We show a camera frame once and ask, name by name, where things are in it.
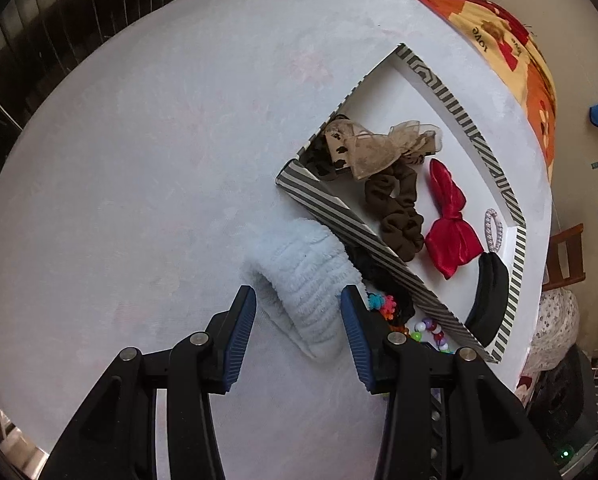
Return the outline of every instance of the light blue fuzzy scrunchie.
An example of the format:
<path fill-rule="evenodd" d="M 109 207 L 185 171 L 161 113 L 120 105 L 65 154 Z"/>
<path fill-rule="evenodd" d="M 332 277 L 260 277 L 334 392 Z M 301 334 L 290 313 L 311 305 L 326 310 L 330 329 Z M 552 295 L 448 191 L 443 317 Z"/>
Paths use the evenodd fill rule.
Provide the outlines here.
<path fill-rule="evenodd" d="M 339 299 L 361 273 L 324 225 L 300 218 L 268 230 L 247 253 L 257 306 L 310 358 L 334 359 L 346 342 Z"/>

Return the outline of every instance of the brown scrunchie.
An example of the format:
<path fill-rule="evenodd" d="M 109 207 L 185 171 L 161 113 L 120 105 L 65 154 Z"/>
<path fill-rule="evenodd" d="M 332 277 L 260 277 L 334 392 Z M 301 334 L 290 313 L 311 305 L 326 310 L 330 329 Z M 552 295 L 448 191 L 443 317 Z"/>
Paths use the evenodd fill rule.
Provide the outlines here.
<path fill-rule="evenodd" d="M 392 198 L 395 180 L 399 194 Z M 404 262 L 415 257 L 424 244 L 421 234 L 423 216 L 415 211 L 417 172 L 406 165 L 403 158 L 365 181 L 365 201 L 370 209 L 382 217 L 381 239 Z"/>

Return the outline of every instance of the hair accessory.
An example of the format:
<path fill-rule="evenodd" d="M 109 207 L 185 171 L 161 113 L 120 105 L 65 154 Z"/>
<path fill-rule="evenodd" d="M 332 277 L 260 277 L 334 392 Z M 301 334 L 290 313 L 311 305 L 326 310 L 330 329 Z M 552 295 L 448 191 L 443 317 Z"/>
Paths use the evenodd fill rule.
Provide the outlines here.
<path fill-rule="evenodd" d="M 385 297 L 382 294 L 371 292 L 368 294 L 368 305 L 370 310 L 379 310 L 385 304 Z"/>
<path fill-rule="evenodd" d="M 445 334 L 444 334 L 444 331 L 441 329 L 441 325 L 439 325 L 439 323 L 437 323 L 431 317 L 425 317 L 424 319 L 422 319 L 421 321 L 416 323 L 415 330 L 416 330 L 416 332 L 414 332 L 412 334 L 413 339 L 416 339 L 417 341 L 421 341 L 421 336 L 422 336 L 421 333 L 424 330 L 427 330 L 428 332 L 430 332 L 432 334 L 432 337 L 434 338 L 435 343 L 437 343 L 437 348 L 440 351 L 443 352 L 443 351 L 448 350 L 448 348 L 449 348 L 448 340 L 445 338 Z"/>
<path fill-rule="evenodd" d="M 479 282 L 465 326 L 483 346 L 495 338 L 508 307 L 508 267 L 496 253 L 479 257 Z"/>
<path fill-rule="evenodd" d="M 460 265 L 483 252 L 474 229 L 463 219 L 465 196 L 452 180 L 448 169 L 438 160 L 430 161 L 430 186 L 441 209 L 426 235 L 426 248 L 435 267 L 449 280 Z"/>
<path fill-rule="evenodd" d="M 390 193 L 397 182 L 399 194 L 393 198 Z M 382 218 L 381 239 L 404 262 L 414 258 L 424 243 L 423 216 L 415 210 L 416 200 L 417 172 L 402 158 L 365 181 L 365 201 Z"/>
<path fill-rule="evenodd" d="M 406 322 L 415 315 L 409 291 L 399 285 L 387 270 L 379 266 L 364 248 L 346 246 L 346 251 L 364 280 L 372 282 L 376 288 L 393 298 L 395 305 L 393 319 L 389 320 L 391 327 L 405 327 Z"/>
<path fill-rule="evenodd" d="M 393 326 L 388 325 L 390 327 L 390 332 L 401 332 L 403 335 L 410 337 L 410 330 L 407 326 Z"/>
<path fill-rule="evenodd" d="M 386 321 L 393 320 L 396 306 L 397 304 L 395 303 L 394 298 L 392 296 L 386 296 L 383 306 L 379 309 L 379 312 L 381 312 L 383 319 L 385 319 Z"/>
<path fill-rule="evenodd" d="M 327 362 L 346 341 L 339 298 L 346 285 L 365 294 L 361 273 L 324 225 L 300 218 L 273 226 L 247 251 L 257 305 L 308 357 Z"/>
<path fill-rule="evenodd" d="M 426 155 L 441 149 L 441 129 L 419 121 L 397 124 L 381 135 L 337 115 L 324 134 L 334 168 L 341 172 L 349 167 L 357 180 L 385 170 L 400 156 L 409 164 L 420 164 Z"/>
<path fill-rule="evenodd" d="M 495 222 L 496 242 L 492 240 L 492 221 Z M 503 241 L 503 225 L 501 224 L 501 220 L 498 219 L 498 215 L 494 209 L 488 209 L 486 211 L 484 227 L 486 230 L 488 250 L 492 253 L 498 253 L 498 250 L 501 248 L 501 242 Z"/>

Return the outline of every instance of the metal screw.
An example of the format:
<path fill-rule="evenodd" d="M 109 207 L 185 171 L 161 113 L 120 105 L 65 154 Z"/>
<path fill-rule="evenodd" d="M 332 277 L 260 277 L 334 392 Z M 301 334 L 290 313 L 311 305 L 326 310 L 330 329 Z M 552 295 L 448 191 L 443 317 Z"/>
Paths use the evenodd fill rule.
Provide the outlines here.
<path fill-rule="evenodd" d="M 403 345 L 406 339 L 406 335 L 401 332 L 390 332 L 388 334 L 388 341 L 395 345 Z"/>
<path fill-rule="evenodd" d="M 137 349 L 134 346 L 124 348 L 119 352 L 119 359 L 122 361 L 132 361 L 135 357 L 137 357 Z"/>
<path fill-rule="evenodd" d="M 477 358 L 477 352 L 475 352 L 469 346 L 464 346 L 459 351 L 459 357 L 461 357 L 461 359 L 463 359 L 464 361 L 474 361 Z"/>
<path fill-rule="evenodd" d="M 208 334 L 205 332 L 195 332 L 190 336 L 190 342 L 197 346 L 205 345 L 209 339 Z"/>

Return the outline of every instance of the black scrunchie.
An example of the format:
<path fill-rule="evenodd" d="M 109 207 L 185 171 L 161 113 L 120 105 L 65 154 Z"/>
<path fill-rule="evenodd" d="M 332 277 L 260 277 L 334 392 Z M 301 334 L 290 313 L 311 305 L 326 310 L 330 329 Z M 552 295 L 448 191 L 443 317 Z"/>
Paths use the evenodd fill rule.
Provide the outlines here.
<path fill-rule="evenodd" d="M 386 295 L 392 296 L 397 303 L 394 317 L 388 323 L 392 326 L 404 326 L 415 315 L 412 297 L 409 291 L 397 283 L 391 273 L 375 263 L 368 251 L 361 247 L 346 245 L 346 253 L 352 264 L 361 272 L 364 280 L 372 282 Z"/>
<path fill-rule="evenodd" d="M 479 257 L 479 284 L 466 327 L 483 346 L 495 338 L 508 307 L 508 267 L 496 253 Z"/>

